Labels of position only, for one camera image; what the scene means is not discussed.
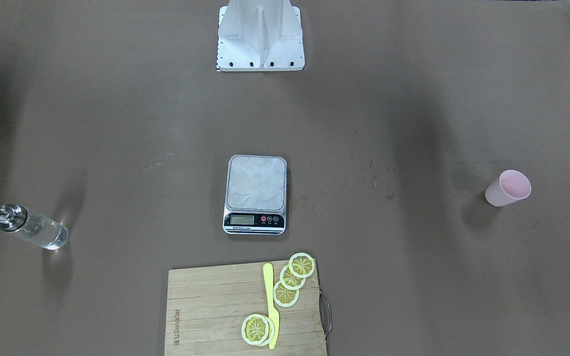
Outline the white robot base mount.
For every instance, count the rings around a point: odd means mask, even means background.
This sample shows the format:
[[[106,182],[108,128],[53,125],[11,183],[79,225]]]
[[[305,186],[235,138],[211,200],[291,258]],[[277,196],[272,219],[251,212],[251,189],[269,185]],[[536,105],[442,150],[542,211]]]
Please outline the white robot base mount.
[[[218,20],[220,72],[305,68],[301,11],[289,0],[231,0],[220,7]]]

